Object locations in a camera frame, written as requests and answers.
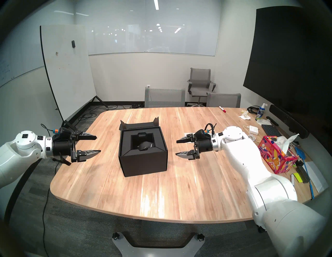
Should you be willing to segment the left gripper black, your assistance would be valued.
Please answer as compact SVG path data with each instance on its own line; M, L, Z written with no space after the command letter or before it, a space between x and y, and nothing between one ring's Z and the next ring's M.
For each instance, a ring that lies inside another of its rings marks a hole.
M96 140L97 137L83 131L76 132L54 132L52 137L52 161L58 163L70 163L63 156L70 156L72 162L85 162L88 159L98 155L101 150L78 150L78 156L75 148L75 142L80 140Z

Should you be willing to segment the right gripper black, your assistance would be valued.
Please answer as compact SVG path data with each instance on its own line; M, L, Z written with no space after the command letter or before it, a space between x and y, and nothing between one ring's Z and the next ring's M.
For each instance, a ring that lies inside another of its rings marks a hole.
M176 156L183 159L199 159L200 153L213 151L211 135L197 136L192 133L185 134L185 136L177 140L176 143L194 143L194 150L176 153Z

